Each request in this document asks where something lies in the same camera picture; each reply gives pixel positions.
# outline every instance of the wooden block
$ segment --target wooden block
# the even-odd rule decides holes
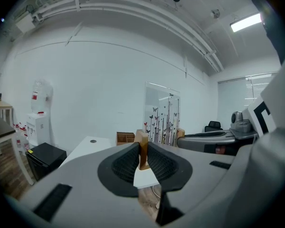
[[[185,137],[185,130],[179,129],[177,132],[177,138]]]
[[[117,142],[116,146],[122,145],[122,144],[126,144],[127,142]]]
[[[141,129],[138,129],[136,131],[134,142],[139,143],[139,155],[140,155],[139,169],[140,170],[146,170],[150,168],[150,166],[147,164],[148,141],[149,141],[148,134],[143,133]]]

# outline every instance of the white desk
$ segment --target white desk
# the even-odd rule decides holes
[[[112,148],[110,141],[104,138],[96,138],[96,137],[86,137],[65,159],[65,161],[60,165],[64,165],[72,159],[78,158],[83,155],[92,154],[98,151],[102,151],[108,148]],[[141,171],[140,169],[136,169],[134,176],[134,186],[138,189],[151,187],[159,184],[154,173],[151,169],[147,169]]]
[[[6,121],[6,110],[9,110],[9,124],[13,126],[13,120],[12,120],[12,110],[13,107],[10,104],[5,103],[4,101],[0,101],[0,117],[3,118],[4,121]]]

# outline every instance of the wooden floor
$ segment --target wooden floor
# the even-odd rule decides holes
[[[161,186],[154,186],[154,192],[161,196]],[[152,187],[138,189],[138,201],[142,206],[143,211],[155,222],[158,214],[156,204],[160,201],[152,191]]]
[[[2,151],[2,155],[0,155],[0,185],[6,194],[19,200],[31,186],[18,166],[10,140],[1,143],[0,146]],[[26,157],[21,154],[21,158],[29,175],[36,182]],[[154,191],[160,196],[161,186],[154,186]],[[138,201],[143,211],[155,222],[158,214],[156,204],[160,198],[153,193],[152,187],[138,189],[138,193]]]
[[[0,144],[2,155],[0,155],[0,185],[6,194],[20,199],[31,186],[25,179],[18,163],[11,145],[11,141],[5,141]],[[32,171],[30,170],[27,158],[22,154],[22,161],[28,170],[29,175],[35,182]]]

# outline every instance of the wooden table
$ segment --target wooden table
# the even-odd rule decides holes
[[[16,131],[14,128],[9,126],[5,121],[3,121],[2,118],[0,118],[0,143],[7,141],[8,139],[11,139],[11,144],[14,150],[14,154],[23,175],[25,176],[29,184],[33,185],[34,182],[29,176],[27,169],[25,169],[19,150],[17,148]]]
[[[78,158],[83,155],[92,154],[98,151],[102,151],[112,147],[110,141],[105,138],[97,137],[86,137],[83,141],[69,154],[65,161],[60,165],[64,165],[72,159]],[[138,167],[136,168],[134,175],[134,184],[136,188],[146,188],[159,184],[151,168],[141,171]]]
[[[6,110],[9,110],[9,124],[13,126],[12,121],[12,110],[13,107],[10,104],[5,103],[4,101],[0,101],[0,116],[6,121]]]

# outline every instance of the gray machine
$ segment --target gray machine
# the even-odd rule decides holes
[[[285,182],[285,130],[240,148],[236,156],[150,142],[148,163],[162,193],[154,223],[133,186],[138,155],[134,143],[74,159],[34,185],[22,205],[11,205],[40,227],[238,227],[251,224]],[[257,182],[263,185],[251,185]]]
[[[257,136],[249,119],[243,119],[241,112],[234,112],[229,130],[188,134],[179,138],[177,145],[192,151],[236,155],[240,147],[252,144]]]

